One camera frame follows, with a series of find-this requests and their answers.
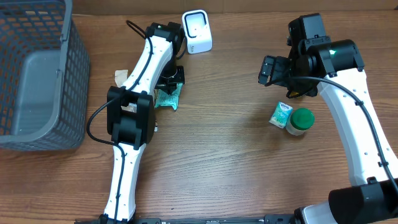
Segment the brown snack bag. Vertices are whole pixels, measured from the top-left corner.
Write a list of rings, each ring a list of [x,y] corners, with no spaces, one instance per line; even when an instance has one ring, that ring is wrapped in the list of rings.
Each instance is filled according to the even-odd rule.
[[[114,73],[114,81],[117,87],[121,87],[127,80],[128,70],[116,70]]]

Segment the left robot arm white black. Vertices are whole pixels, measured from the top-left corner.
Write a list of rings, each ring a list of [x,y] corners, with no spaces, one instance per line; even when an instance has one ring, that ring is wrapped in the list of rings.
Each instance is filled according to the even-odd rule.
[[[156,129],[155,91],[171,95],[185,83],[184,69],[177,65],[185,38],[183,26],[153,23],[142,30],[131,21],[126,23],[146,44],[131,75],[120,87],[109,88],[103,105],[114,167],[109,199],[98,223],[133,223],[139,163]]]

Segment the teal snack packet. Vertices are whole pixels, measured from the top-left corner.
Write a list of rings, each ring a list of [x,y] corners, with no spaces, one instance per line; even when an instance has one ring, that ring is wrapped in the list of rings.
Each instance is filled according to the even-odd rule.
[[[171,93],[167,94],[163,90],[156,91],[155,107],[172,107],[174,111],[178,109],[179,97],[183,84],[178,83],[177,88]]]

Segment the green lid jar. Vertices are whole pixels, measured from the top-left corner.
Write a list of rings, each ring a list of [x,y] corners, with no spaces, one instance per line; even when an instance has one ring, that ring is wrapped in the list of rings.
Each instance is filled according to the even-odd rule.
[[[307,108],[299,108],[290,115],[285,128],[290,134],[299,136],[310,129],[314,122],[315,116],[312,111]]]

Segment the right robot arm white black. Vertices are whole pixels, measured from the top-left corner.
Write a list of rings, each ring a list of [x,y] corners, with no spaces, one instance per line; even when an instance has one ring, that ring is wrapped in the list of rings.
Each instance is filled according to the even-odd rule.
[[[397,157],[368,92],[364,62],[349,39],[332,41],[319,14],[289,23],[287,57],[266,56],[258,81],[286,87],[288,98],[320,95],[345,150],[347,188],[328,200],[296,209],[291,223],[372,223],[397,216]]]

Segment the teal tissue pack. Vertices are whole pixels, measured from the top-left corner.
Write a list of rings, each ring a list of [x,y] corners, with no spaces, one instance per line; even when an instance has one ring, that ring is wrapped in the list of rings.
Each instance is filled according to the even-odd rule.
[[[279,128],[285,128],[287,124],[287,120],[290,116],[290,114],[293,112],[293,108],[285,104],[283,102],[278,102],[274,113],[272,114],[269,122]]]

